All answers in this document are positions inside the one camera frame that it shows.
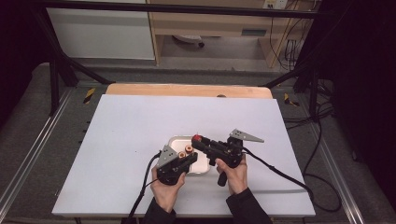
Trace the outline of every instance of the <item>human hand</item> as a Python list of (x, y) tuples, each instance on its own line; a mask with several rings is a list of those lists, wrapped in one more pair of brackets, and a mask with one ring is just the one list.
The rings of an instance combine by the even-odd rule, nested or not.
[[(157, 167), (151, 169), (152, 180), (157, 179)], [(151, 191), (154, 194), (155, 202), (167, 213), (171, 213), (176, 203), (177, 193), (181, 186), (184, 185), (186, 173), (182, 173), (175, 185), (169, 186), (161, 183), (161, 181), (154, 181), (151, 185)]]
[(235, 168), (231, 168), (222, 159), (217, 158), (216, 168), (219, 174), (225, 172), (228, 179), (228, 190), (230, 194), (238, 194), (248, 188), (248, 165), (246, 155), (242, 155), (242, 160)]

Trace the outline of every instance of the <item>white panel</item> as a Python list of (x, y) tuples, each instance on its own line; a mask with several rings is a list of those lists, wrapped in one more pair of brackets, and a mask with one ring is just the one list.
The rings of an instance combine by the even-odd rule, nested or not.
[(70, 57), (154, 60), (147, 12), (62, 8), (48, 8), (48, 12), (61, 47)]
[[(68, 217), (126, 216), (150, 158), (175, 135), (202, 134), (226, 141), (233, 129), (265, 143), (245, 147), (278, 170), (303, 181), (276, 100), (103, 95), (53, 213)], [(313, 216), (304, 190), (247, 156), (248, 185), (269, 215)], [(228, 189), (212, 167), (187, 176), (177, 198), (180, 216), (227, 216)], [(136, 213), (152, 198), (148, 188)]]

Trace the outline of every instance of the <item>white container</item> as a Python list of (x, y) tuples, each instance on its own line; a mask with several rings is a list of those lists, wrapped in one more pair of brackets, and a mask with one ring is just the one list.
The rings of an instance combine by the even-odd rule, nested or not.
[[(191, 145), (192, 136), (174, 136), (169, 139), (169, 147), (175, 152), (185, 152), (186, 146)], [(198, 149), (194, 149), (194, 152), (198, 153), (198, 159), (195, 163), (190, 166), (190, 172), (188, 175), (204, 175), (210, 170), (209, 159), (206, 154)]]

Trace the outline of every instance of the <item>white cabinet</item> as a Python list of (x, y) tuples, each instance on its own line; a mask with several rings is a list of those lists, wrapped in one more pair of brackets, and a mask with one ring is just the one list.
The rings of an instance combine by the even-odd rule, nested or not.
[(154, 60), (147, 12), (48, 8), (48, 13), (61, 47), (70, 57)]

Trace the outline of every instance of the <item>white table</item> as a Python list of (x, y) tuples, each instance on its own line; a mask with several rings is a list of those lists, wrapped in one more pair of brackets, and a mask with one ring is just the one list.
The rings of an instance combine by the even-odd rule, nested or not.
[[(127, 217), (149, 160), (175, 135), (226, 141), (234, 128), (265, 143), (245, 147), (302, 182), (276, 100), (181, 96), (103, 95), (52, 210), (64, 217)], [(248, 185), (271, 217), (315, 215), (308, 194), (247, 156)], [(217, 185), (215, 167), (187, 176), (175, 210), (179, 217), (227, 217), (228, 189)], [(152, 192), (136, 209), (142, 217)]]

